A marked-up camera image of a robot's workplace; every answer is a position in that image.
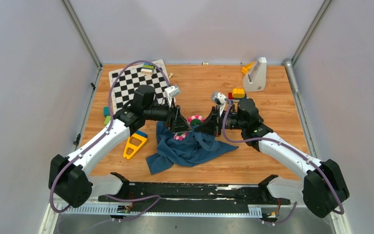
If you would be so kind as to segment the yellow plastic frame toy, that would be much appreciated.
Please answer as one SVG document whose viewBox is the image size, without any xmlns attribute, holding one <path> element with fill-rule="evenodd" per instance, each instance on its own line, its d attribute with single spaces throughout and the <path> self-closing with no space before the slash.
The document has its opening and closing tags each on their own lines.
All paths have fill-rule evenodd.
<svg viewBox="0 0 374 234">
<path fill-rule="evenodd" d="M 132 134 L 126 142 L 123 158 L 130 160 L 133 158 L 148 142 L 148 137 L 145 138 L 136 133 Z"/>
</svg>

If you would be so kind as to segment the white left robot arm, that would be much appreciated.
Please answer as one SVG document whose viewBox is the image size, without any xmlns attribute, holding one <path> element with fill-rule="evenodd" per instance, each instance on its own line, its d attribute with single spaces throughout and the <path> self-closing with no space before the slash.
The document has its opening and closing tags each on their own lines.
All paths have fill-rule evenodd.
<svg viewBox="0 0 374 234">
<path fill-rule="evenodd" d="M 159 104 L 152 86 L 139 86 L 133 99 L 116 111 L 107 126 L 84 146 L 66 157 L 56 155 L 50 164 L 50 202 L 54 195 L 74 208 L 90 197 L 101 195 L 112 195 L 117 201 L 125 201 L 130 189 L 124 185 L 122 177 L 114 174 L 91 177 L 90 173 L 112 149 L 143 127 L 146 120 L 162 121 L 173 133 L 190 131 L 180 106 L 174 103 L 174 97 L 180 92 L 177 85 L 169 86 L 165 89 L 164 102 Z"/>
</svg>

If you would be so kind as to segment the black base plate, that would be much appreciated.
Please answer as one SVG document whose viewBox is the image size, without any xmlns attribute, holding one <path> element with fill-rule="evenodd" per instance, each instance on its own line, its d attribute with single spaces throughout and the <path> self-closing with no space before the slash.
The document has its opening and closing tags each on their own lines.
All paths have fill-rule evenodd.
<svg viewBox="0 0 374 234">
<path fill-rule="evenodd" d="M 285 198 L 273 198 L 265 188 L 244 184 L 200 184 L 133 182 L 117 195 L 120 199 L 159 195 L 152 211 L 247 212 L 249 205 L 289 205 Z"/>
</svg>

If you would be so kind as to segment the teal toy block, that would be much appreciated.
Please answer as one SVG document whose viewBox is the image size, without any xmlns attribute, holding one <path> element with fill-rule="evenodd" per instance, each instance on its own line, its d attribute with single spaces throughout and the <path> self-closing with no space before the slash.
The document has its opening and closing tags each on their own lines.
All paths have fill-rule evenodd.
<svg viewBox="0 0 374 234">
<path fill-rule="evenodd" d="M 103 116 L 107 117 L 110 115 L 110 110 L 108 106 L 103 107 Z"/>
</svg>

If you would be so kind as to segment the blue toy brick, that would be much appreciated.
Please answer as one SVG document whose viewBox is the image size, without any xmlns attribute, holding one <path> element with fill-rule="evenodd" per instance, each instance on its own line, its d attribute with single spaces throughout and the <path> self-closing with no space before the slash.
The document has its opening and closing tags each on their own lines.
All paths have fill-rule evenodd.
<svg viewBox="0 0 374 234">
<path fill-rule="evenodd" d="M 140 135 L 140 136 L 142 136 L 142 137 L 145 137 L 145 138 L 148 137 L 148 135 L 146 133 L 144 133 L 142 131 L 139 131 L 139 130 L 137 130 L 135 133 L 138 134 L 138 135 Z"/>
</svg>

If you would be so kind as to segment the blue garment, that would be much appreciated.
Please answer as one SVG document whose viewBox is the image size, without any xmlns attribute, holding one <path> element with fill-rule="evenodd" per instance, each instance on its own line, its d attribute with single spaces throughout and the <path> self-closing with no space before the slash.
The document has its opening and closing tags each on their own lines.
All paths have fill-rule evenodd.
<svg viewBox="0 0 374 234">
<path fill-rule="evenodd" d="M 196 131 L 189 132 L 183 140 L 176 140 L 174 133 L 162 121 L 156 124 L 156 138 L 157 152 L 146 158 L 152 175 L 161 173 L 174 164 L 194 167 L 238 149 L 238 146 L 216 140 L 215 136 Z"/>
</svg>

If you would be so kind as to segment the orange toy piece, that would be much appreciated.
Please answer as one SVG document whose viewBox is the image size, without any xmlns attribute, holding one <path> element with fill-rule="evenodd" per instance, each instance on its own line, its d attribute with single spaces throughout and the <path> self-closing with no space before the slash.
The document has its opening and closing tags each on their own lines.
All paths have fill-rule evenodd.
<svg viewBox="0 0 374 234">
<path fill-rule="evenodd" d="M 249 63 L 249 64 L 243 66 L 243 67 L 241 68 L 241 72 L 242 72 L 244 75 L 246 75 L 246 74 L 247 74 L 247 73 L 252 69 L 252 67 L 254 66 L 254 64 L 255 64 L 255 61 L 253 61 L 253 62 L 251 62 L 251 63 Z"/>
</svg>

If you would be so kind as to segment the green toy block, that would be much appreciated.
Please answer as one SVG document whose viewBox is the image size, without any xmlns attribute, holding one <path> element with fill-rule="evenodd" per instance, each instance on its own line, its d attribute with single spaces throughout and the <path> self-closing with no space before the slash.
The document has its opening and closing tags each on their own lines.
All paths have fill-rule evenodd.
<svg viewBox="0 0 374 234">
<path fill-rule="evenodd" d="M 105 117 L 104 125 L 105 125 L 105 126 L 108 126 L 109 123 L 110 123 L 110 121 L 111 121 L 111 116 L 110 116 L 110 115 L 107 115 L 107 116 Z"/>
</svg>

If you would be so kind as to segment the pink white flower brooch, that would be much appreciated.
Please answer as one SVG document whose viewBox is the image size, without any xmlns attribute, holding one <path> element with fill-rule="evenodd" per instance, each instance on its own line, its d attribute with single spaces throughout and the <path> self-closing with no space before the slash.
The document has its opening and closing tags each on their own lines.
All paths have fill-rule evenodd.
<svg viewBox="0 0 374 234">
<path fill-rule="evenodd" d="M 204 121 L 204 118 L 200 115 L 193 115 L 188 118 L 188 123 L 190 126 L 200 125 Z"/>
</svg>

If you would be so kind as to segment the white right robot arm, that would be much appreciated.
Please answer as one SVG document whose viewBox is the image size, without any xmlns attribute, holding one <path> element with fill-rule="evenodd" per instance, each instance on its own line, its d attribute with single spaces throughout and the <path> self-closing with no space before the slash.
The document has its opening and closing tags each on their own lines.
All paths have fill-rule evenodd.
<svg viewBox="0 0 374 234">
<path fill-rule="evenodd" d="M 300 180 L 284 179 L 271 175 L 262 182 L 259 198 L 272 203 L 285 198 L 303 203 L 314 215 L 324 218 L 331 212 L 344 214 L 342 203 L 350 196 L 340 166 L 333 160 L 320 160 L 286 142 L 264 124 L 255 102 L 244 98 L 237 110 L 230 100 L 215 100 L 209 116 L 194 128 L 195 132 L 218 137 L 229 142 L 246 143 L 256 151 L 266 154 L 296 174 Z M 240 130 L 241 140 L 232 140 L 226 130 Z"/>
</svg>

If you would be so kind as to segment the stacked toy bricks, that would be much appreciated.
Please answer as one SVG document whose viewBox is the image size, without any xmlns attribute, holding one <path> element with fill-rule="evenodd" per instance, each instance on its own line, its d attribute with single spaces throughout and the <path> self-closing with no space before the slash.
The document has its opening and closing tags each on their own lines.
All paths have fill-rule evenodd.
<svg viewBox="0 0 374 234">
<path fill-rule="evenodd" d="M 152 74 L 154 73 L 154 69 L 155 67 L 150 64 L 150 63 L 144 63 L 143 66 L 141 67 L 141 74 L 145 75 L 145 76 L 152 76 Z"/>
</svg>

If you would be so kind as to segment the white wedge stand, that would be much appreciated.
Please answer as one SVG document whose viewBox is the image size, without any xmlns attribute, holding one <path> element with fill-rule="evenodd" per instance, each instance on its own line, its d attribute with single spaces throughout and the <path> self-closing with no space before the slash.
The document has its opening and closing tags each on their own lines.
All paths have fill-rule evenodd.
<svg viewBox="0 0 374 234">
<path fill-rule="evenodd" d="M 255 61 L 252 69 L 244 75 L 243 88 L 246 92 L 261 92 L 266 86 L 267 60 L 260 57 Z"/>
</svg>

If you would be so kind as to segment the colourful toy car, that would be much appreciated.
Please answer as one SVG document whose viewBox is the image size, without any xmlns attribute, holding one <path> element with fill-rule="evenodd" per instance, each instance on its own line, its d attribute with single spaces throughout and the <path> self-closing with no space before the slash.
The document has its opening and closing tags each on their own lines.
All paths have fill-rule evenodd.
<svg viewBox="0 0 374 234">
<path fill-rule="evenodd" d="M 228 98 L 230 100 L 240 100 L 247 96 L 243 88 L 234 88 L 231 92 L 228 93 Z"/>
</svg>

